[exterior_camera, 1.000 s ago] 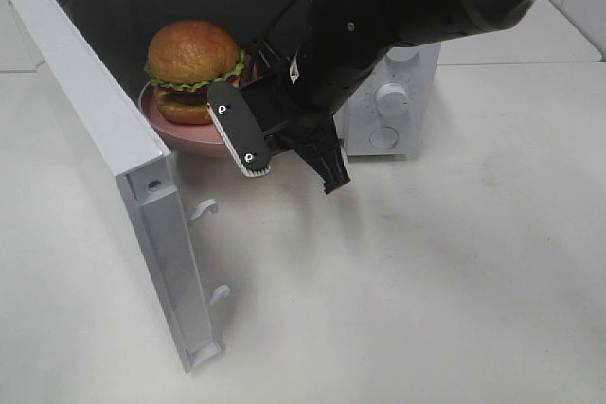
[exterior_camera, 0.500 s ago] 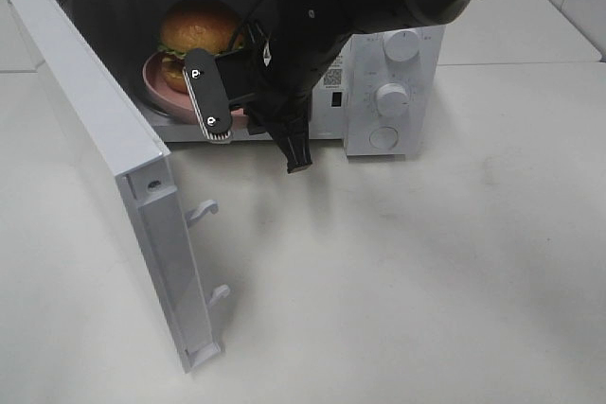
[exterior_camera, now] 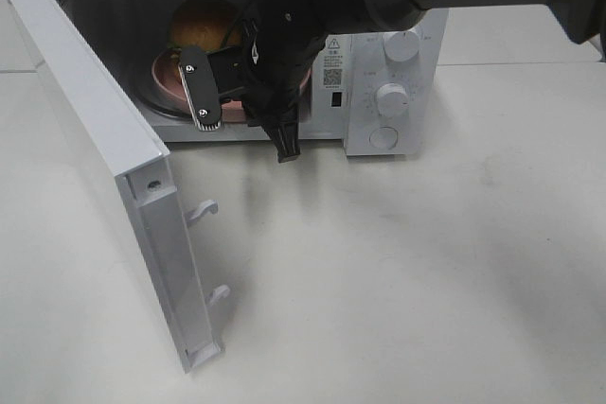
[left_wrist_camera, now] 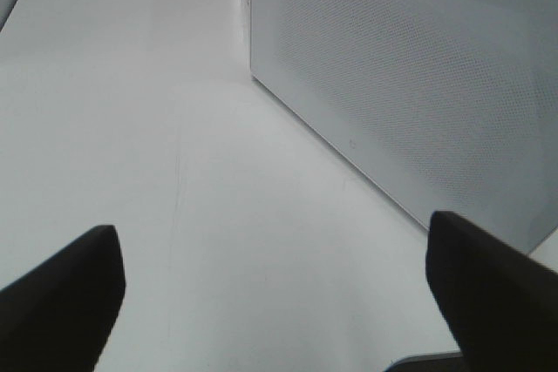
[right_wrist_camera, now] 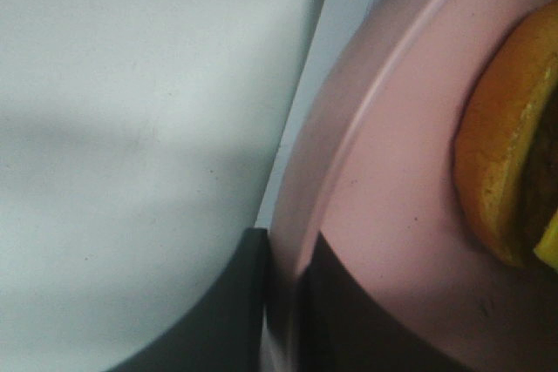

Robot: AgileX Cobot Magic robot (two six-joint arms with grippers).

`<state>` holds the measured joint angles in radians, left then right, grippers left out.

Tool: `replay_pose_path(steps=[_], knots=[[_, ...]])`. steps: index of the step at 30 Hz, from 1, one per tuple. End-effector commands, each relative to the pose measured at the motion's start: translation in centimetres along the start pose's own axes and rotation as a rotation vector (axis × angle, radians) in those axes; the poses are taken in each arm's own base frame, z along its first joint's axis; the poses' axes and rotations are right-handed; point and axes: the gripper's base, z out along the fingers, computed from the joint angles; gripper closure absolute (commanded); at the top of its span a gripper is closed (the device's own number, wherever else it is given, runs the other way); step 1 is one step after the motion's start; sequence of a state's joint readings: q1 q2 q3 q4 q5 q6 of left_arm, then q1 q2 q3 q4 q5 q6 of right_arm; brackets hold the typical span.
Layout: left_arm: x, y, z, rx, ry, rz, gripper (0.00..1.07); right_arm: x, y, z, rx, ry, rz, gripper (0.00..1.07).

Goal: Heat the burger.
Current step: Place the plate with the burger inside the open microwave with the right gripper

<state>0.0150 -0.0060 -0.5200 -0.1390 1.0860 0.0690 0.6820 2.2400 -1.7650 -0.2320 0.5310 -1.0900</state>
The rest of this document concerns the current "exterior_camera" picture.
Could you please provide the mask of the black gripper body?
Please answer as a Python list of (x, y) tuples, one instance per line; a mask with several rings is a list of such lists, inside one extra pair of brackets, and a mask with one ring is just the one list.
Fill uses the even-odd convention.
[(252, 125), (296, 128), (301, 85), (326, 38), (325, 32), (311, 29), (250, 36), (238, 29), (209, 33), (207, 60), (217, 93), (210, 98), (207, 126), (219, 126), (220, 102), (235, 97)]

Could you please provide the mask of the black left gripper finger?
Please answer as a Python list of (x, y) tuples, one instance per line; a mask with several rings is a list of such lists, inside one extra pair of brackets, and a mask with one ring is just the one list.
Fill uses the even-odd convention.
[(286, 163), (297, 159), (299, 146), (299, 114), (297, 108), (268, 116), (264, 131), (276, 148), (277, 160)]

